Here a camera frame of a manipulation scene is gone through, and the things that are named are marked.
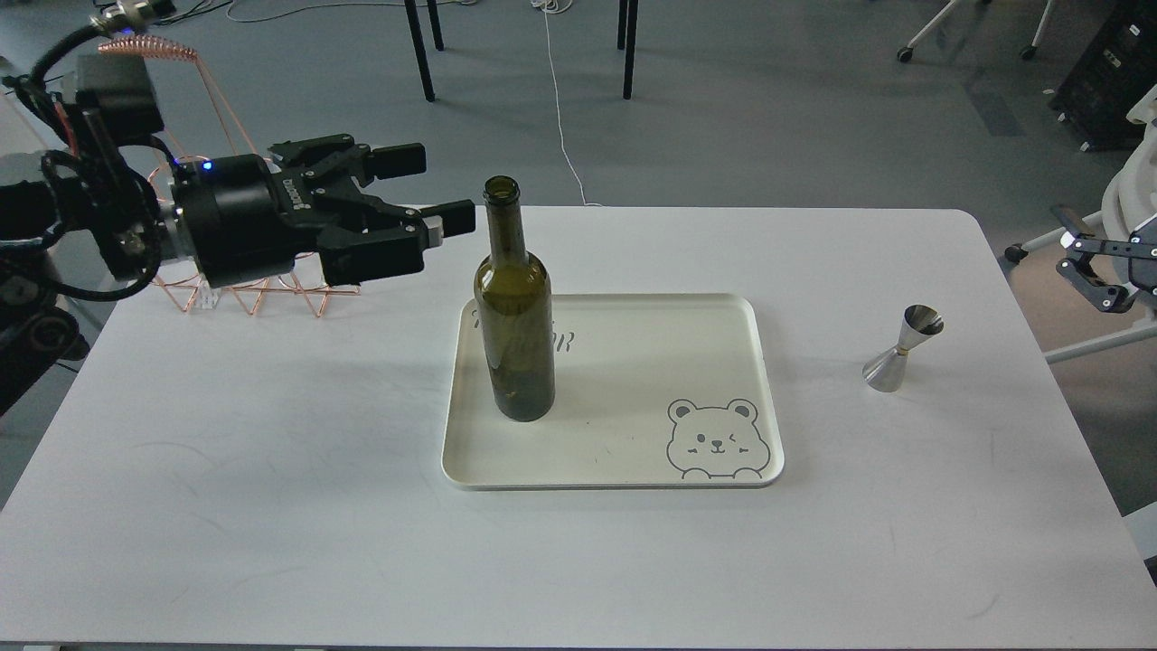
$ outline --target white cable on floor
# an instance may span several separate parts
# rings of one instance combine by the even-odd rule
[[[544,7],[538,7],[543,10],[543,23],[546,25],[546,59],[551,62],[551,80],[554,82],[554,112],[559,118],[559,147],[562,149],[562,157],[567,160],[567,167],[570,168],[570,173],[575,175],[575,180],[578,183],[578,195],[582,197],[582,205],[584,206],[598,206],[606,207],[603,204],[596,204],[587,200],[587,188],[582,185],[582,178],[578,178],[578,170],[575,169],[573,162],[570,162],[570,154],[567,153],[567,139],[562,134],[562,104],[559,101],[559,76],[554,73],[554,53],[551,51],[551,16],[550,14],[561,14],[570,8],[570,3],[566,7],[557,9],[554,12],[548,12]]]
[[[544,14],[561,14],[570,8],[575,0],[567,0],[566,5],[559,5],[559,0],[530,0],[530,6],[540,9]]]
[[[471,5],[478,3],[478,0],[436,0],[439,5],[462,5],[469,7]],[[224,16],[235,23],[261,23],[266,21],[273,21],[277,19],[283,19],[286,16],[292,16],[294,14],[300,14],[302,12],[308,12],[310,9],[330,9],[334,7],[405,7],[404,2],[332,2],[325,5],[308,5],[305,7],[297,7],[296,9],[290,9],[282,14],[275,14],[272,16],[263,16],[259,19],[238,19],[234,16],[233,10],[237,8],[241,0],[235,0],[229,5],[229,8],[224,10]],[[419,7],[425,7],[426,3],[418,5]]]

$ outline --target bottle neck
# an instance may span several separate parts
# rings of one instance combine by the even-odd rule
[[[526,242],[522,235],[522,212],[518,209],[518,204],[488,205],[486,221],[491,229],[491,265],[525,265]]]

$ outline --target white tray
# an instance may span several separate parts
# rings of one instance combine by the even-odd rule
[[[532,423],[494,405],[474,302],[463,308],[442,447],[456,484],[761,487],[782,472],[746,299],[584,294],[555,295],[552,305],[557,397]]]

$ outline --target bottle mouth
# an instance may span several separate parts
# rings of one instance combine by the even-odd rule
[[[518,183],[509,176],[492,176],[486,180],[482,195],[488,204],[510,205],[518,200]]]

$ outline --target chair caster wheel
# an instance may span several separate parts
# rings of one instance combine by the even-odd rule
[[[1012,244],[1004,249],[1004,259],[1012,264],[1020,264],[1020,260],[1029,257],[1029,251],[1020,247],[1020,244]]]

